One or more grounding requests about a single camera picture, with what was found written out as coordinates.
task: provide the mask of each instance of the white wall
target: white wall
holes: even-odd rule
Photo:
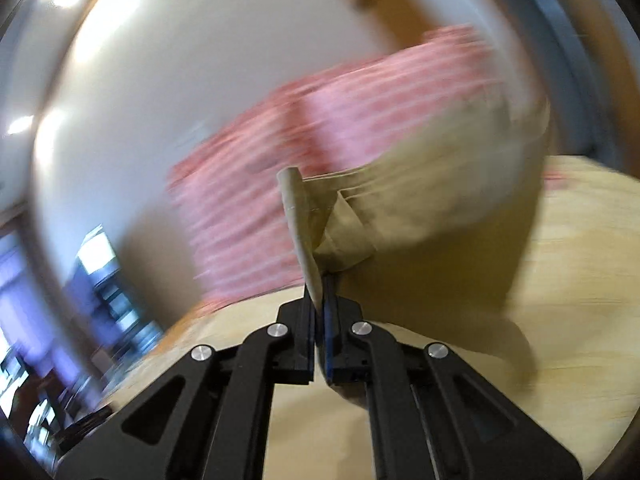
[[[33,133],[5,135],[40,111],[88,0],[71,7],[25,0],[0,41],[0,212],[22,204],[30,181]]]
[[[60,282],[101,223],[165,326],[195,304],[187,241],[164,193],[169,169],[276,86],[394,50],[353,1],[111,0],[101,22],[90,15],[34,154],[34,212]],[[521,53],[490,0],[439,0],[439,9],[418,1],[440,22],[497,34],[504,73],[517,83]]]

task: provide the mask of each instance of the wooden table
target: wooden table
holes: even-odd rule
[[[513,290],[510,319],[533,368],[456,349],[578,458],[585,476],[610,455],[640,407],[640,182],[584,158],[548,160],[566,180],[548,190]],[[273,322],[296,287],[199,317],[169,331],[107,399],[122,406],[194,345],[238,344]],[[390,327],[403,342],[430,339]],[[316,375],[277,386],[264,478],[374,478],[367,413]]]

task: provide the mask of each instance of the wooden surface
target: wooden surface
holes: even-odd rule
[[[582,158],[548,164],[567,178],[545,192],[508,311],[531,359],[523,369],[517,356],[456,350],[568,447],[588,476],[640,406],[640,182]],[[196,344],[240,343],[301,293],[292,288],[187,316],[107,401],[124,405]],[[430,341],[390,329],[416,346]],[[367,413],[318,374],[310,386],[277,386],[274,396],[264,478],[301,475],[374,478]]]

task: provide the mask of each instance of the clothing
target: clothing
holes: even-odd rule
[[[302,282],[276,174],[366,164],[450,104],[498,86],[469,26],[286,85],[178,164],[169,190],[207,311]]]
[[[407,320],[429,306],[478,317],[501,311],[535,212],[548,120],[548,106],[512,119],[504,97],[488,92],[357,170],[309,178],[281,171],[314,304],[321,275],[340,272],[338,292],[358,301],[366,319],[414,332],[424,333]]]

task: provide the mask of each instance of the silver bolt head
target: silver bolt head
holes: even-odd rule
[[[273,323],[269,325],[267,334],[269,334],[271,337],[282,337],[284,335],[287,335],[288,331],[289,327],[287,327],[287,325],[282,323]]]
[[[191,350],[191,358],[196,361],[206,361],[213,355],[213,349],[208,345],[198,345]]]
[[[432,343],[428,346],[427,352],[434,359],[442,359],[449,355],[449,348],[442,343]]]
[[[351,325],[351,331],[355,335],[367,335],[370,334],[373,330],[371,323],[367,323],[366,321],[356,321],[353,325]]]

